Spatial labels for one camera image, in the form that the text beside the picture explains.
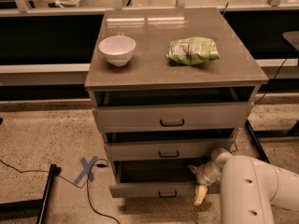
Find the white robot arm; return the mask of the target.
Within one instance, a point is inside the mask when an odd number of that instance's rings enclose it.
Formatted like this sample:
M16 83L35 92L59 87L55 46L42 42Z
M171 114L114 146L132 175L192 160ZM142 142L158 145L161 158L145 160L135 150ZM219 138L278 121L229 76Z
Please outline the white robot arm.
M272 207L299 210L299 174L224 148L212 151L211 160L189 167L195 175L194 203L208 188L221 183L221 224L275 224Z

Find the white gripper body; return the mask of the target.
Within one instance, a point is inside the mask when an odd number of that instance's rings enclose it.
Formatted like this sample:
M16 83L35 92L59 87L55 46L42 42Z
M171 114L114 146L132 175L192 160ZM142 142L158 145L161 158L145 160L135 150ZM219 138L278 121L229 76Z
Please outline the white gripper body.
M200 185L211 186L221 178L221 168L212 162L207 162L197 169L196 180Z

